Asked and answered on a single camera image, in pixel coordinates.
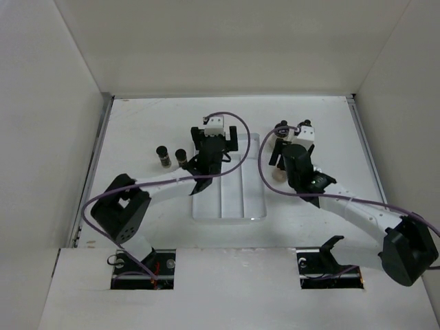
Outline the grinder jar white contents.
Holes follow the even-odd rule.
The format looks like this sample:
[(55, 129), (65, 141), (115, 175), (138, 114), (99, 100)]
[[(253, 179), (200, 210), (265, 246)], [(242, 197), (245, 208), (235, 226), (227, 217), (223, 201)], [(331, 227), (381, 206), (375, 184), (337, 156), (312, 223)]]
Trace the grinder jar white contents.
[(271, 137), (269, 138), (269, 146), (273, 149), (278, 140), (288, 141), (289, 139), (289, 128), (287, 127), (288, 123), (286, 120), (281, 120), (278, 124), (275, 125), (276, 131), (273, 132)]

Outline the pink cap spice jar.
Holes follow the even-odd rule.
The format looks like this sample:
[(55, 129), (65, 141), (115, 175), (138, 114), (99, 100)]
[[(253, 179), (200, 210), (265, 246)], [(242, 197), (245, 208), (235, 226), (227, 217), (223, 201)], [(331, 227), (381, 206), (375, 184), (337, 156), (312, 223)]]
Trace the pink cap spice jar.
[(285, 182), (287, 179), (286, 172), (279, 168), (275, 168), (272, 172), (272, 178), (277, 182)]

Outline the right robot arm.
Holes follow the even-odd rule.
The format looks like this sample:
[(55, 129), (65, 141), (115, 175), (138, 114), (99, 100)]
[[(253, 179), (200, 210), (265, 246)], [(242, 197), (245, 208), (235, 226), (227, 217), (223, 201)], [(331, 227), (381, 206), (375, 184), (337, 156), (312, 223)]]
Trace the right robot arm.
[(291, 195), (339, 216), (375, 242), (372, 248), (344, 247), (334, 235), (319, 247), (318, 261), (325, 276), (361, 266), (384, 271), (396, 283), (410, 287), (439, 258), (431, 236), (434, 228), (418, 214), (352, 195), (311, 162), (312, 148), (278, 140), (269, 161), (286, 172)]

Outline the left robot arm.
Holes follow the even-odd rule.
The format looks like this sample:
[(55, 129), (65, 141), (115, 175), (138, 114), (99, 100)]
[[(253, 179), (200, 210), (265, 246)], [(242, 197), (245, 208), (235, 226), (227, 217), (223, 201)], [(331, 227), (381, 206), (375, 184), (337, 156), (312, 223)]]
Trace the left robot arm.
[(91, 208), (91, 217), (104, 232), (120, 244), (131, 257), (131, 266), (139, 274), (149, 273), (156, 251), (138, 231), (150, 206), (168, 199), (196, 195), (209, 187), (221, 173), (222, 163), (230, 162), (230, 151), (238, 150), (237, 128), (230, 127), (230, 139), (222, 134), (206, 136), (203, 129), (191, 129), (198, 153), (186, 165), (155, 180), (169, 184), (136, 187), (101, 197)]

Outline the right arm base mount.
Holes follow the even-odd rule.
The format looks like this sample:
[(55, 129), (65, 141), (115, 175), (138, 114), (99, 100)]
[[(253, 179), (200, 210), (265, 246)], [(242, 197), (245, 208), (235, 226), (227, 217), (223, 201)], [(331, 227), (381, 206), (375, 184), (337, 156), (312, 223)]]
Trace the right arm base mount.
[(364, 289), (360, 268), (341, 265), (332, 255), (332, 249), (343, 239), (336, 235), (319, 247), (296, 250), (301, 289)]

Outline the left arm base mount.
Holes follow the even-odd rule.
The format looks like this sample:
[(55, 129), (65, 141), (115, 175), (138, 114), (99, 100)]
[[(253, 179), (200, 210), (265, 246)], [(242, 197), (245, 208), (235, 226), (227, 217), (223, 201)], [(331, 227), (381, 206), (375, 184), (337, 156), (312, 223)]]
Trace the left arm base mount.
[(122, 250), (107, 258), (112, 267), (112, 290), (173, 290), (176, 269), (176, 250), (156, 250), (147, 258), (146, 266), (156, 279), (131, 260)]

